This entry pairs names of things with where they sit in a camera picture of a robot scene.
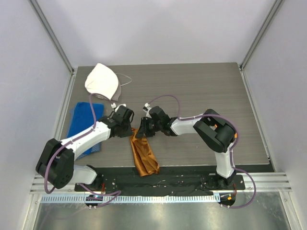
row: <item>metal frame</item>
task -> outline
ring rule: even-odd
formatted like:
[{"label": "metal frame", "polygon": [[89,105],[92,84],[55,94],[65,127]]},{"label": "metal frame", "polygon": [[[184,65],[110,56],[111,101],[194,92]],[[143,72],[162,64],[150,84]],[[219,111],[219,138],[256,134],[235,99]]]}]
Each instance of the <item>metal frame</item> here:
[{"label": "metal frame", "polygon": [[[60,57],[62,58],[62,60],[64,61],[66,67],[68,68],[68,70],[71,73],[71,78],[69,80],[68,83],[68,87],[66,90],[66,94],[65,94],[65,98],[62,104],[62,108],[60,111],[60,114],[58,116],[58,122],[57,122],[57,126],[56,126],[56,130],[55,130],[55,138],[60,138],[61,132],[62,132],[62,128],[63,128],[63,123],[64,123],[64,119],[66,116],[66,112],[68,110],[68,104],[69,104],[69,100],[71,97],[71,92],[73,89],[73,84],[74,84],[74,80],[76,77],[76,71],[73,69],[71,63],[69,62],[64,50],[62,49],[59,41],[57,40],[50,24],[48,23],[46,17],[44,16],[37,0],[28,0],[31,4],[31,6],[33,7],[35,13],[37,14],[40,22],[42,23],[45,31],[47,32],[48,36],[50,37],[52,43],[55,46],[55,49],[58,51]],[[259,30],[257,36],[255,37],[249,51],[247,52],[242,64],[239,66],[240,68],[240,72],[242,75],[242,79],[244,82],[244,85],[246,87],[247,90],[247,94],[248,94],[248,98],[250,100],[250,104],[252,107],[252,110],[254,112],[254,116],[256,118],[256,122],[258,125],[258,128],[260,130],[260,135],[262,138],[262,141],[264,143],[265,146],[265,150],[266,153],[269,157],[270,160],[270,151],[269,151],[269,147],[267,145],[266,142],[266,137],[264,135],[264,132],[262,130],[260,121],[259,121],[259,117],[257,115],[257,109],[255,108],[255,105],[253,103],[253,97],[252,97],[252,93],[250,91],[250,87],[248,84],[248,80],[246,78],[246,74],[244,71],[244,68],[246,67],[246,65],[248,64],[250,58],[252,57],[256,47],[258,46],[258,44],[260,43],[261,39],[263,38],[265,32],[268,30],[271,22],[273,21],[276,13],[278,12],[278,10],[280,9],[282,3],[284,0],[276,0],[274,2],[274,4],[272,5],[266,19],[264,20],[261,29]],[[256,186],[257,186],[257,192],[280,192],[280,196],[282,198],[283,201],[283,205],[284,205],[284,209],[286,211],[286,214],[288,216],[290,225],[292,229],[302,229],[299,223],[299,219],[297,217],[296,214],[296,210],[295,210],[295,206],[293,204],[293,200],[291,198],[292,195],[292,190],[291,190],[291,186],[289,184],[289,181],[287,179],[287,176],[285,173],[283,172],[273,172],[273,173],[251,173],[251,176],[253,177],[253,179],[256,182]],[[245,181],[245,185],[246,185],[246,190],[240,190],[238,192],[247,192],[247,193],[251,193],[253,192],[253,186],[252,186],[252,182],[250,180],[249,177],[247,177],[245,174],[243,174],[244,177],[244,181]],[[69,201],[70,203],[74,202],[74,197],[79,197],[81,196],[81,198],[79,197],[78,199],[76,199],[76,202],[79,202],[79,199],[82,200],[82,202],[84,202],[84,197],[87,196],[88,193],[85,192],[75,192],[74,191],[74,184],[68,184],[66,187],[64,187],[61,190],[55,190],[54,194],[52,195],[46,195],[45,191],[44,191],[44,185],[43,185],[44,179],[43,177],[41,177],[40,175],[36,175],[31,187],[31,197],[32,197],[32,201],[30,203],[29,206],[29,210],[28,210],[28,214],[27,217],[25,219],[25,223],[24,223],[24,230],[32,230],[35,224],[35,220],[36,220],[36,216],[38,213],[38,209],[39,209],[39,204],[41,203],[41,201],[43,201],[42,203],[52,203],[52,202],[59,202],[59,200],[63,201]],[[144,203],[144,202],[152,202],[153,198],[133,198],[132,196],[127,198],[128,203],[132,202],[135,203],[135,201],[137,203]],[[202,201],[202,200],[206,200],[206,198],[201,198],[199,197],[198,201]],[[119,202],[126,202],[126,199],[123,197],[120,200],[118,200]]]},{"label": "metal frame", "polygon": [[270,153],[270,147],[268,146],[268,143],[266,141],[266,135],[265,135],[265,133],[262,129],[261,122],[260,122],[258,114],[257,114],[257,109],[256,109],[254,101],[253,101],[253,96],[252,96],[252,93],[251,93],[251,90],[250,90],[248,79],[246,77],[246,73],[242,69],[240,69],[240,73],[241,73],[241,76],[242,76],[242,80],[243,80],[246,92],[248,94],[248,99],[249,99],[249,102],[250,102],[250,105],[251,105],[251,109],[252,109],[253,114],[254,114],[255,119],[256,119],[256,123],[257,123],[258,129],[259,129],[259,132],[260,132],[260,136],[261,136],[261,139],[262,139],[262,142],[263,142],[263,145],[264,145],[265,152],[266,152],[268,159],[271,162],[271,164],[272,164],[272,166],[275,170],[274,159],[272,158],[272,155]]},{"label": "metal frame", "polygon": [[[238,190],[238,192],[252,192],[253,185],[250,178],[244,173],[238,173],[243,176],[246,190]],[[261,172],[250,173],[253,177],[258,192],[291,192],[291,186],[289,184],[287,175],[284,172]],[[52,185],[48,183],[48,188],[51,189]],[[53,194],[84,194],[84,192],[75,192],[75,184],[68,184],[60,190],[55,190]],[[217,193],[232,192],[232,190],[226,191],[214,191]],[[37,174],[33,181],[30,194],[45,194],[44,178]]]},{"label": "metal frame", "polygon": [[75,79],[76,79],[77,70],[78,70],[78,68],[74,70],[71,78],[69,79],[69,82],[68,82],[68,85],[67,85],[67,88],[66,88],[66,93],[65,93],[65,96],[64,96],[62,107],[61,107],[59,116],[57,118],[57,126],[56,126],[56,130],[55,130],[55,134],[54,134],[55,139],[61,138],[61,133],[62,133],[63,126],[64,126],[64,121],[65,121],[66,113],[67,113],[67,110],[68,110],[69,101],[70,101],[70,98],[71,98],[71,92],[72,92],[73,85],[74,85],[74,82],[75,82]]},{"label": "metal frame", "polygon": [[[105,196],[103,201],[89,201],[88,194],[54,194],[42,195],[41,204],[95,204],[108,202],[113,196]],[[112,203],[113,204],[146,204],[146,203],[210,203],[220,202],[220,194],[214,193],[213,195],[203,196],[118,196]]]},{"label": "metal frame", "polygon": [[283,202],[284,210],[288,217],[289,224],[293,230],[301,230],[302,226],[298,219],[298,215],[294,206],[294,201],[291,198],[292,193],[289,192],[280,192],[280,197]]},{"label": "metal frame", "polygon": [[56,35],[54,34],[47,18],[45,17],[42,9],[40,8],[38,2],[36,0],[28,0],[29,3],[31,4],[34,12],[36,13],[36,15],[38,16],[39,21],[42,23],[46,33],[48,34],[48,36],[50,37],[51,42],[54,44],[55,49],[57,50],[57,52],[59,53],[60,57],[62,58],[62,60],[64,61],[66,67],[68,68],[69,72],[71,74],[73,74],[73,67],[71,65],[71,63],[69,62],[61,44],[59,43]]},{"label": "metal frame", "polygon": [[32,195],[32,201],[28,210],[28,214],[25,218],[23,230],[33,230],[41,199],[42,195],[40,194]]},{"label": "metal frame", "polygon": [[272,23],[274,17],[276,16],[278,10],[280,9],[280,7],[282,6],[284,0],[275,0],[275,2],[273,3],[267,17],[265,18],[258,34],[256,35],[253,43],[251,44],[242,64],[240,65],[241,69],[244,69],[245,66],[247,65],[248,61],[250,60],[251,56],[253,55],[255,49],[257,48],[259,42],[261,41],[261,39],[263,38],[265,32],[268,30],[270,24]]}]

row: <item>black cable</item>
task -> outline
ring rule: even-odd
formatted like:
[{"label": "black cable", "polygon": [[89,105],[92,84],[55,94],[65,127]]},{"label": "black cable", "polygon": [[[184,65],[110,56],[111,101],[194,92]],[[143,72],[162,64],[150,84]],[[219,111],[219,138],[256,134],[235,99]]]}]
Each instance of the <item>black cable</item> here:
[{"label": "black cable", "polygon": [[204,183],[204,182],[202,182],[202,176],[201,176],[201,184],[204,186],[204,187],[206,187],[206,188],[208,188],[208,189],[218,189],[220,186],[218,186],[218,187],[208,187],[208,186],[206,186],[206,184]]},{"label": "black cable", "polygon": [[133,122],[133,118],[134,118],[134,112],[132,111],[132,118],[131,118],[130,124]]}]

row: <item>white wall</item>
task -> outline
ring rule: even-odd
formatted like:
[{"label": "white wall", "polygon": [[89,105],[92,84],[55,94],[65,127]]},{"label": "white wall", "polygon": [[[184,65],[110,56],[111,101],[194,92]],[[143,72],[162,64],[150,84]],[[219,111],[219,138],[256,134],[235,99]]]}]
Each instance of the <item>white wall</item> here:
[{"label": "white wall", "polygon": [[0,229],[21,229],[69,72],[26,0],[0,8]]},{"label": "white wall", "polygon": [[241,63],[274,0],[39,0],[73,66]]},{"label": "white wall", "polygon": [[307,1],[286,0],[246,73],[273,162],[307,219]]}]

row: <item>wooden table surface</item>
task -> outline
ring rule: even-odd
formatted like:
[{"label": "wooden table surface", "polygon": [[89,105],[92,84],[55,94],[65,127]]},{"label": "wooden table surface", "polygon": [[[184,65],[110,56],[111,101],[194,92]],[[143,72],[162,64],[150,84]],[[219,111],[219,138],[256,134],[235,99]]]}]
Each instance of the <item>wooden table surface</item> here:
[{"label": "wooden table surface", "polygon": [[[87,75],[94,67],[78,67],[68,112],[62,132],[66,137],[70,123],[69,111],[78,102],[87,102],[89,93],[84,87]],[[133,81],[121,88],[120,103],[135,112],[132,127],[139,127],[142,108],[146,102],[162,94],[176,95],[181,102],[181,116],[193,116],[212,108],[230,118],[239,128],[240,142],[234,149],[235,164],[267,164],[268,158],[252,112],[248,96],[236,63],[165,64],[110,66],[115,73],[126,74]],[[123,84],[129,81],[118,76]],[[107,101],[94,98],[105,105],[105,115],[112,111]],[[170,116],[177,116],[177,102],[170,97],[152,104],[160,106]],[[148,138],[160,166],[216,165],[214,153],[197,134],[167,137],[156,133]],[[129,138],[104,141],[101,151],[92,153],[77,164],[94,167],[134,166]]]}]

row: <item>blue cloth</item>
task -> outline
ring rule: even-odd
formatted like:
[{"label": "blue cloth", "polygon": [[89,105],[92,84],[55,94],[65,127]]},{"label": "blue cloth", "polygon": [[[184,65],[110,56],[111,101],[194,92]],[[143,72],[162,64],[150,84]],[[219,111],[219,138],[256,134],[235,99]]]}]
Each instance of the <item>blue cloth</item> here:
[{"label": "blue cloth", "polygon": [[[93,108],[96,114],[96,118],[99,119],[102,117],[104,113],[104,105],[103,104],[93,104]],[[67,133],[67,137],[70,138],[81,131],[87,129],[92,126],[94,123],[92,110],[90,104],[88,102],[78,102],[75,108],[71,111],[71,122],[70,127]],[[98,143],[81,154],[77,159],[85,157],[92,152],[100,151],[101,143]]]}]

